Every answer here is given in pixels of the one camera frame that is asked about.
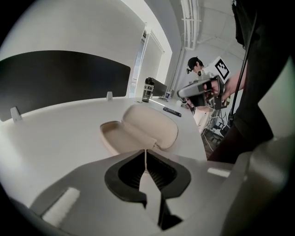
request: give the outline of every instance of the bottle label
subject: bottle label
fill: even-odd
[[[153,91],[153,85],[145,84],[143,90],[152,92]]]

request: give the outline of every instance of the water bottle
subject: water bottle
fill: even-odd
[[[154,84],[155,82],[153,81],[153,78],[149,77],[146,79],[143,88],[142,101],[149,102],[149,98],[151,96],[151,93],[153,92]]]

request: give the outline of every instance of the floor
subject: floor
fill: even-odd
[[[210,130],[205,130],[204,134],[202,134],[201,137],[204,144],[206,157],[208,159],[209,156],[213,153],[213,150],[215,150],[215,148],[222,141],[223,137],[211,132]]]

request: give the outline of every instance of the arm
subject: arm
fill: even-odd
[[[239,90],[244,88],[245,85],[245,79],[246,79],[246,71],[247,71],[247,65],[245,66],[245,70],[244,70],[244,74],[241,80],[241,84],[239,87]],[[229,96],[231,96],[233,93],[235,93],[236,91],[236,85],[238,84],[238,80],[239,80],[239,76],[240,76],[240,71],[238,71],[236,74],[234,74],[232,77],[230,77],[226,83],[225,83],[225,92],[222,96],[222,100],[227,99]],[[213,93],[218,93],[218,82],[217,81],[213,81],[211,82],[212,85],[212,92]]]
[[[243,89],[244,85],[245,85],[247,65],[248,64],[246,64],[239,90]],[[240,76],[240,71],[238,71],[236,74],[234,74],[232,77],[230,77],[228,79],[228,81],[225,83],[225,93],[222,96],[222,100],[227,99],[229,96],[231,96],[236,91],[236,86],[238,84],[239,76]]]

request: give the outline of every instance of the small white clip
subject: small white clip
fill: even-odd
[[[11,109],[10,109],[10,112],[11,112],[11,117],[12,117],[12,119],[13,119],[13,122],[17,122],[17,121],[19,121],[19,120],[22,119],[22,117],[21,117],[21,115],[19,114],[18,109],[17,109],[16,106],[13,107],[13,108],[11,108]]]
[[[111,101],[112,100],[112,92],[107,92],[106,94],[106,100]]]

